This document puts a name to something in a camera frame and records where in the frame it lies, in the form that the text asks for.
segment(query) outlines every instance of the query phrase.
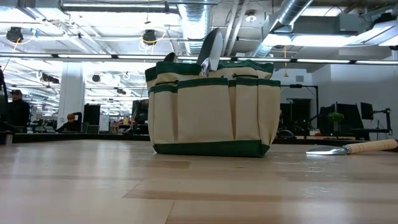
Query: garden tool bag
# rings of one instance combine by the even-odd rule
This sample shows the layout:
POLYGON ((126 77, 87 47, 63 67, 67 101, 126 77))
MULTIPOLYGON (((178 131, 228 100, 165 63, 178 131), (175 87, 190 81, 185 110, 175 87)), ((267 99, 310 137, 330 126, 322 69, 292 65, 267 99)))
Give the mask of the garden tool bag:
POLYGON ((161 154, 262 157, 279 123, 280 82, 271 64, 158 62, 146 70, 149 135, 161 154))

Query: table surface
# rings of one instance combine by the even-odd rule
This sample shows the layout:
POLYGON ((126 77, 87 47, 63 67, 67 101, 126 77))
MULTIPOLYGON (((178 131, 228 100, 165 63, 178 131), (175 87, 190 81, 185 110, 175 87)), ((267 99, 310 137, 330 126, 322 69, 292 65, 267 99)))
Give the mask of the table surface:
POLYGON ((398 154, 156 154, 149 142, 0 146, 1 223, 398 223, 398 154))

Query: wooden handle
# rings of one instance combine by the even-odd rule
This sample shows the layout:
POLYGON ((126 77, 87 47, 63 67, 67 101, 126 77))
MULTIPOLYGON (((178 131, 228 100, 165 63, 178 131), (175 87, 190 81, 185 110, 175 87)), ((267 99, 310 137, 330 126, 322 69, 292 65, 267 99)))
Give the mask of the wooden handle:
POLYGON ((351 154, 355 154, 362 152, 395 149, 398 147, 398 142, 396 140, 389 139, 389 140, 372 141, 366 143, 349 144, 347 146, 351 148, 351 154))

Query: man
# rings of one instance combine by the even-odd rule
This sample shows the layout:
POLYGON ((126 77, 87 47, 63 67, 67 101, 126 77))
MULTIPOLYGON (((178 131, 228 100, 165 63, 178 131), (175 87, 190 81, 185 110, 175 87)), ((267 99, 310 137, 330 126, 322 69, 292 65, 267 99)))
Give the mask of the man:
POLYGON ((67 119, 68 122, 63 124, 61 128, 58 128, 57 132, 80 132, 81 122, 75 121, 75 115, 68 114, 67 119))
POLYGON ((20 90, 11 91, 12 102, 8 103, 8 121, 16 127, 23 127, 26 132, 27 123, 30 120, 30 105, 22 100, 22 92, 20 90))

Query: trowel blade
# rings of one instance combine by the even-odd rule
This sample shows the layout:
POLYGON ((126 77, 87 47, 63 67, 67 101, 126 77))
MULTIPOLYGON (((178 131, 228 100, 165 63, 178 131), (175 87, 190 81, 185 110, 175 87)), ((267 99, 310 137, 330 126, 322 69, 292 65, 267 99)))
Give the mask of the trowel blade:
POLYGON ((309 155, 345 155, 347 150, 342 147, 320 146, 307 151, 309 155))

